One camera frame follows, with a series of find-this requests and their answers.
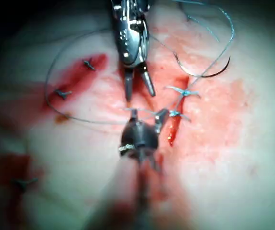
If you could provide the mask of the left arm needle driver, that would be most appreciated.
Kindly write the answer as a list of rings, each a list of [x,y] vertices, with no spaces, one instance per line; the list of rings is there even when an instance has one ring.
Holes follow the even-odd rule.
[[[135,68],[147,59],[149,30],[146,14],[149,0],[113,0],[112,15],[119,58],[126,68]]]

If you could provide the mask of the left arm needle driver jaw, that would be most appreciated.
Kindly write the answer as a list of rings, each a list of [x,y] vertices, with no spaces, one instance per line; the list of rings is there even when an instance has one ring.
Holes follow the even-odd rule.
[[[151,97],[156,95],[153,82],[146,66],[140,68],[140,75]]]
[[[125,98],[127,101],[130,101],[132,97],[133,77],[134,77],[133,69],[125,69],[124,85],[125,85]]]

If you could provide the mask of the right arm needle driver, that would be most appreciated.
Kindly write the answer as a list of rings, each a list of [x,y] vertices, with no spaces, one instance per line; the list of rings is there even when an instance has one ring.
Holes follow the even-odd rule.
[[[153,125],[131,118],[122,131],[119,146],[120,156],[137,161],[154,160],[159,145],[158,133]]]

